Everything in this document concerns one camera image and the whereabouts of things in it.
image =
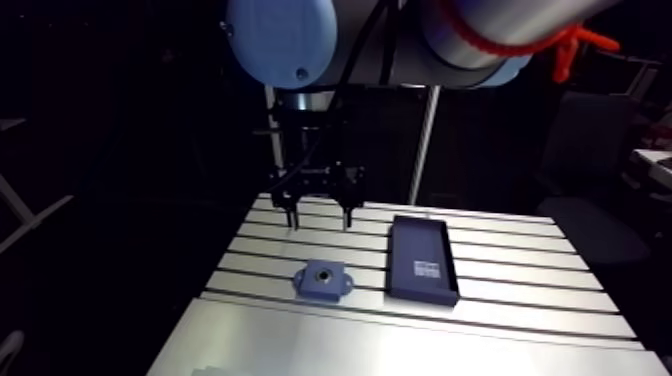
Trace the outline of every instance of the barcode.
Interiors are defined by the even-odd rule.
[[[416,277],[441,278],[439,264],[427,261],[413,261],[413,270]]]

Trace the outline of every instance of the gray cylinder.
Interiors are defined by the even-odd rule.
[[[501,57],[482,52],[457,35],[444,17],[441,1],[454,1],[465,22],[493,42],[523,46],[584,20],[618,0],[421,0],[422,31],[447,63],[465,69],[496,64]]]

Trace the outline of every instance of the sticker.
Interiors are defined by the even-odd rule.
[[[416,277],[441,278],[439,264],[427,261],[413,261],[413,271]]]

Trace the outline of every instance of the blue box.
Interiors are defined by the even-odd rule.
[[[460,299],[443,221],[395,216],[390,230],[390,296],[454,306]]]

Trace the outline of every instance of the metal pole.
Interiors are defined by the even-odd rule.
[[[273,90],[272,86],[265,85],[264,93],[266,94],[266,108],[270,110],[275,104],[275,91]],[[280,129],[278,122],[273,119],[273,115],[271,114],[268,114],[268,126],[271,128],[271,130],[274,131]],[[273,160],[275,165],[281,169],[285,168],[285,160],[282,153],[282,139],[280,138],[280,134],[275,132],[271,133],[271,144],[273,146]]]
[[[434,126],[434,115],[436,115],[436,105],[439,103],[441,86],[434,85],[429,89],[427,96],[427,107],[425,107],[425,119],[422,124],[422,133],[420,133],[420,144],[418,145],[418,154],[415,158],[415,169],[413,170],[413,180],[411,181],[411,193],[408,197],[408,204],[415,205],[418,199],[418,190],[422,182],[422,171],[425,168],[425,159],[427,158],[427,149],[429,140],[432,136],[432,127]]]

